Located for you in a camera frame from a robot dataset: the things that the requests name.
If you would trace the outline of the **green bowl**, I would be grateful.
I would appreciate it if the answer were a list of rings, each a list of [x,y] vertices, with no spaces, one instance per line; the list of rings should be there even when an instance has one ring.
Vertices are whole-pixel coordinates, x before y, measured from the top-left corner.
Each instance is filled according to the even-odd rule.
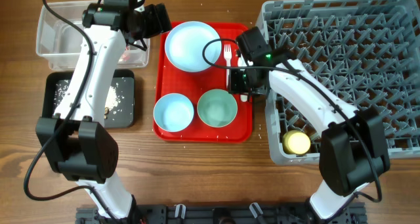
[[[215,128],[231,124],[238,114],[238,104],[233,95],[222,89],[204,93],[197,103],[200,120]]]

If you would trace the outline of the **red snack wrapper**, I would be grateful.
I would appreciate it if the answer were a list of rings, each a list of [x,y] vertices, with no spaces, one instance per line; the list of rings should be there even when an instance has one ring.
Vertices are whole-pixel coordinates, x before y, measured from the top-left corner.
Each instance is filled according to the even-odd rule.
[[[120,62],[127,62],[130,59],[129,53],[123,53],[121,58],[119,59]]]

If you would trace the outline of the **light blue bowl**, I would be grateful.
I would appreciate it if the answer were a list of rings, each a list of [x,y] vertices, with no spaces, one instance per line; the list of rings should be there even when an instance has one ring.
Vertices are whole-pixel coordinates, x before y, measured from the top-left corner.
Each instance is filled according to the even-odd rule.
[[[189,98],[180,93],[169,93],[154,106],[154,121],[167,132],[186,129],[194,119],[194,106]]]

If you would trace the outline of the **yellow plastic cup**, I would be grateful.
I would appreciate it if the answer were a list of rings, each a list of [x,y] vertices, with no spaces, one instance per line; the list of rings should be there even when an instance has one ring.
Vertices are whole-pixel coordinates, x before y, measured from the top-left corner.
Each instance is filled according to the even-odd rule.
[[[303,155],[310,150],[310,138],[301,131],[288,131],[282,139],[283,149],[288,154]]]

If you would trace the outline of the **food scraps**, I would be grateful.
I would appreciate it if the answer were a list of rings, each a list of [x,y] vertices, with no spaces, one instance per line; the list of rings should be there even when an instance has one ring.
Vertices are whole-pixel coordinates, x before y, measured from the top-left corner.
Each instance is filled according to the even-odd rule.
[[[109,112],[115,108],[118,107],[118,105],[121,103],[121,100],[123,99],[123,96],[121,93],[118,93],[117,90],[119,89],[119,86],[122,86],[122,83],[125,82],[125,78],[113,78],[111,86],[108,90],[108,96],[106,97],[105,102],[105,112]],[[54,93],[54,99],[53,99],[53,109],[52,114],[56,114],[56,109],[61,105],[61,102],[63,101],[64,97],[67,95],[67,90],[70,85],[69,79],[63,79],[59,80],[56,83],[56,89]]]

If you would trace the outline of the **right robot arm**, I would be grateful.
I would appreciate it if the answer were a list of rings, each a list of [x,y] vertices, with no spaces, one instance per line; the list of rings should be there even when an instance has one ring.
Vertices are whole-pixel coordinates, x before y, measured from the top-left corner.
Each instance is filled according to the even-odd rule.
[[[320,222],[333,220],[357,197],[383,198],[379,176],[390,169],[385,130],[376,109],[359,110],[335,96],[287,49],[238,49],[242,65],[232,83],[240,94],[265,84],[285,97],[321,137],[319,169],[322,183],[308,208]]]

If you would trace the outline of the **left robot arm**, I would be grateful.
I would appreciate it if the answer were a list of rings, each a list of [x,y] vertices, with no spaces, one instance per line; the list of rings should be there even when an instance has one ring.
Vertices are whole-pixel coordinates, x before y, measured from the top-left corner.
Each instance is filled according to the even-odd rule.
[[[172,28],[164,4],[145,0],[98,0],[77,28],[81,52],[68,90],[53,115],[39,118],[35,132],[51,169],[86,190],[103,223],[141,223],[134,196],[116,173],[119,149],[104,128],[104,109],[118,62],[127,46],[142,51],[145,41]]]

